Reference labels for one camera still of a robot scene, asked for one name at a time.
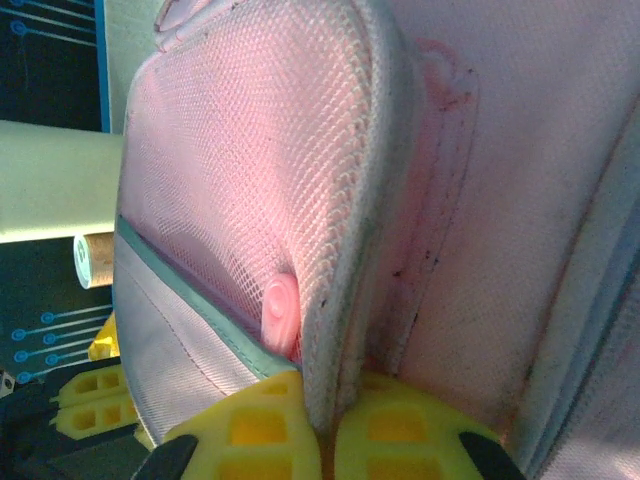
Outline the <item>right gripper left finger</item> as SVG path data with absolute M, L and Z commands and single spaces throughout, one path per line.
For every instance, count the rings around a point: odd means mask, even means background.
M 321 451 L 304 407 L 302 377 L 285 372 L 173 427 L 139 479 L 319 479 Z

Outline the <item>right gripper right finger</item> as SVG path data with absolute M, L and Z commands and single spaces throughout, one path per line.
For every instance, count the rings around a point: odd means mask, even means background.
M 522 479 L 487 427 L 437 398 L 380 374 L 365 374 L 341 419 L 336 479 Z

